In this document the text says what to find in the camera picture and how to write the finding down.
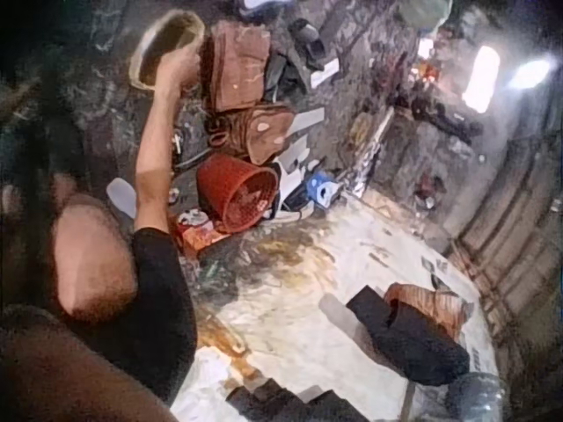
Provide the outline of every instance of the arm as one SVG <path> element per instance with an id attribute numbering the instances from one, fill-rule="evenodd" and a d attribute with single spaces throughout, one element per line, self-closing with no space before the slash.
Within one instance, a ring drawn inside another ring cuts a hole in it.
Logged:
<path id="1" fill-rule="evenodd" d="M 155 97 L 141 139 L 135 169 L 135 231 L 168 233 L 168 191 L 172 181 L 173 124 L 182 86 L 197 81 L 200 57 L 187 46 L 164 55 L 158 66 Z"/>

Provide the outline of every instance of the black cloth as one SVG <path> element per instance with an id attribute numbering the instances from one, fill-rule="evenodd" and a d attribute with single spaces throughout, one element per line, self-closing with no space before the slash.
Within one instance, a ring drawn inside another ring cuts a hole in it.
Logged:
<path id="1" fill-rule="evenodd" d="M 347 307 L 365 325 L 373 346 L 409 380 L 440 386 L 469 372 L 469 353 L 417 309 L 399 301 L 390 306 L 369 287 Z"/>
<path id="2" fill-rule="evenodd" d="M 298 396 L 268 380 L 251 393 L 239 387 L 227 397 L 252 422 L 368 422 L 347 400 L 327 391 L 305 404 Z"/>
<path id="3" fill-rule="evenodd" d="M 194 362 L 194 308 L 170 235 L 141 229 L 133 236 L 138 292 L 104 324 L 66 323 L 92 350 L 172 404 Z"/>

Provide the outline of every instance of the brown leather bag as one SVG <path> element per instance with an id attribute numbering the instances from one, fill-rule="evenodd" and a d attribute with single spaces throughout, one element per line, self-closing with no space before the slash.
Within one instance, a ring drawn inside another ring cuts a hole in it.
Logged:
<path id="1" fill-rule="evenodd" d="M 208 124 L 209 145 L 262 165 L 285 146 L 295 115 L 285 105 L 257 105 L 217 117 Z"/>
<path id="2" fill-rule="evenodd" d="M 212 39 L 211 107 L 220 113 L 255 106 L 264 94 L 270 33 L 264 26 L 222 20 Z"/>

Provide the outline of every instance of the clutter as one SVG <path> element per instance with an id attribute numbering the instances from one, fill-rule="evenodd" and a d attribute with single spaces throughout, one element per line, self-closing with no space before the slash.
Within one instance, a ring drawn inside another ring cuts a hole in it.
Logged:
<path id="1" fill-rule="evenodd" d="M 320 107 L 315 110 L 310 110 L 309 112 L 299 113 L 293 119 L 293 123 L 288 129 L 287 137 L 314 126 L 325 119 L 325 108 Z"/>
<path id="2" fill-rule="evenodd" d="M 314 90 L 321 85 L 326 79 L 336 75 L 340 71 L 339 59 L 334 59 L 326 64 L 324 70 L 318 70 L 311 74 L 311 88 Z"/>
<path id="3" fill-rule="evenodd" d="M 469 372 L 469 353 L 434 321 L 410 305 L 393 301 L 389 314 L 376 292 L 365 287 L 347 308 L 368 330 L 376 348 L 410 381 L 450 384 Z"/>
<path id="4" fill-rule="evenodd" d="M 433 292 L 414 285 L 393 283 L 385 293 L 384 300 L 390 305 L 393 301 L 400 301 L 419 310 L 442 326 L 455 341 L 459 340 L 461 329 L 467 322 L 464 309 L 468 303 L 454 293 Z"/>
<path id="5" fill-rule="evenodd" d="M 203 150 L 202 152 L 200 152 L 199 154 L 191 157 L 189 160 L 186 160 L 183 163 L 179 163 L 179 164 L 174 165 L 174 170 L 177 170 L 177 171 L 178 170 L 182 170 L 182 171 L 189 170 L 189 169 L 195 167 L 197 164 L 199 164 L 201 160 L 206 158 L 212 152 L 213 152 L 213 150 L 211 148 L 207 148 L 207 149 Z"/>
<path id="6" fill-rule="evenodd" d="M 311 70 L 323 71 L 325 66 L 320 63 L 326 57 L 324 42 L 320 39 L 318 29 L 307 19 L 300 18 L 289 26 L 297 51 L 306 60 Z"/>
<path id="7" fill-rule="evenodd" d="M 264 77 L 264 99 L 267 102 L 275 103 L 277 101 L 278 85 L 287 65 L 288 58 L 285 55 L 276 52 L 270 55 Z"/>
<path id="8" fill-rule="evenodd" d="M 179 189 L 177 187 L 173 187 L 170 191 L 168 191 L 168 205 L 175 205 L 179 199 Z"/>
<path id="9" fill-rule="evenodd" d="M 220 230 L 238 233 L 256 224 L 272 205 L 278 177 L 272 169 L 214 154 L 198 169 L 197 186 L 204 210 L 210 208 L 222 221 Z"/>
<path id="10" fill-rule="evenodd" d="M 426 258 L 424 257 L 420 257 L 420 262 L 422 263 L 422 266 L 429 271 L 431 274 L 434 274 L 436 272 L 436 269 L 434 267 L 434 264 L 432 264 L 430 261 L 428 261 Z"/>
<path id="11" fill-rule="evenodd" d="M 446 404 L 453 418 L 484 420 L 502 414 L 507 389 L 504 382 L 491 374 L 470 373 L 455 380 L 448 387 Z"/>
<path id="12" fill-rule="evenodd" d="M 280 185 L 278 193 L 275 195 L 272 212 L 268 217 L 270 219 L 275 218 L 276 214 L 282 209 L 283 202 L 285 202 L 285 200 L 301 185 L 301 182 L 303 182 L 301 171 L 294 170 L 291 173 L 287 173 L 280 164 L 278 158 L 274 160 L 272 167 L 276 170 L 276 173 L 278 173 Z"/>
<path id="13" fill-rule="evenodd" d="M 238 12 L 243 17 L 255 16 L 263 11 L 291 4 L 294 0 L 236 0 Z"/>
<path id="14" fill-rule="evenodd" d="M 405 22 L 424 33 L 433 33 L 451 13 L 453 0 L 401 0 L 398 11 Z"/>
<path id="15" fill-rule="evenodd" d="M 161 57 L 176 48 L 203 43 L 205 25 L 191 11 L 172 10 L 157 20 L 143 35 L 131 58 L 129 79 L 140 90 L 154 90 Z"/>
<path id="16" fill-rule="evenodd" d="M 438 176 L 431 178 L 426 171 L 415 187 L 414 200 L 419 208 L 429 211 L 436 209 L 446 192 L 443 180 Z"/>
<path id="17" fill-rule="evenodd" d="M 252 422 L 368 422 L 356 408 L 332 390 L 304 403 L 301 398 L 271 379 L 253 393 L 246 387 L 237 387 L 227 397 L 227 403 Z"/>
<path id="18" fill-rule="evenodd" d="M 265 88 L 263 100 L 268 103 L 275 103 L 285 98 L 294 96 L 296 91 L 306 94 L 308 90 L 307 81 L 303 79 L 303 74 L 299 72 L 289 56 L 273 52 L 270 55 L 266 67 Z"/>
<path id="19" fill-rule="evenodd" d="M 302 185 L 306 172 L 306 169 L 302 167 L 310 153 L 311 149 L 307 148 L 307 136 L 303 136 L 272 162 L 272 168 L 275 169 L 280 180 L 280 187 L 275 196 L 272 210 L 267 211 L 264 218 L 268 220 L 278 218 L 278 213 L 285 206 L 286 199 Z M 289 211 L 301 213 L 302 208 L 305 208 L 308 203 L 309 201 L 305 201 L 305 203 L 301 203 L 297 208 L 291 208 Z M 285 215 L 284 219 L 295 217 L 299 217 L 298 220 L 301 220 L 303 215 Z"/>
<path id="20" fill-rule="evenodd" d="M 212 30 L 211 108 L 216 112 L 253 107 L 264 94 L 270 33 L 263 26 L 220 21 Z"/>
<path id="21" fill-rule="evenodd" d="M 323 209 L 328 209 L 342 189 L 342 185 L 334 182 L 323 171 L 317 171 L 307 181 L 307 193 L 309 198 L 315 201 Z"/>
<path id="22" fill-rule="evenodd" d="M 182 159 L 184 145 L 184 133 L 181 129 L 175 128 L 172 137 L 172 165 L 176 165 Z"/>
<path id="23" fill-rule="evenodd" d="M 299 166 L 309 157 L 311 149 L 307 148 L 308 135 L 302 136 L 297 141 L 289 145 L 276 160 L 287 173 L 298 169 Z"/>
<path id="24" fill-rule="evenodd" d="M 218 231 L 220 225 L 220 222 L 212 221 L 206 213 L 197 208 L 180 214 L 176 221 L 176 238 L 184 255 L 197 259 L 199 252 L 229 237 Z"/>
<path id="25" fill-rule="evenodd" d="M 107 186 L 106 193 L 114 207 L 135 219 L 137 215 L 137 194 L 132 185 L 122 178 L 115 178 Z"/>
<path id="26" fill-rule="evenodd" d="M 285 105 L 256 105 L 207 123 L 209 146 L 262 165 L 285 146 L 294 114 Z"/>

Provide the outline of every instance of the orange cloth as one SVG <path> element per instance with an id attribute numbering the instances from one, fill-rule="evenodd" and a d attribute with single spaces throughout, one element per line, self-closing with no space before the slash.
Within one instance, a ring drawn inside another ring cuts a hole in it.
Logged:
<path id="1" fill-rule="evenodd" d="M 395 283 L 387 290 L 384 300 L 389 304 L 400 301 L 416 308 L 441 325 L 455 341 L 459 339 L 459 333 L 467 321 L 464 312 L 466 302 L 452 293 Z"/>

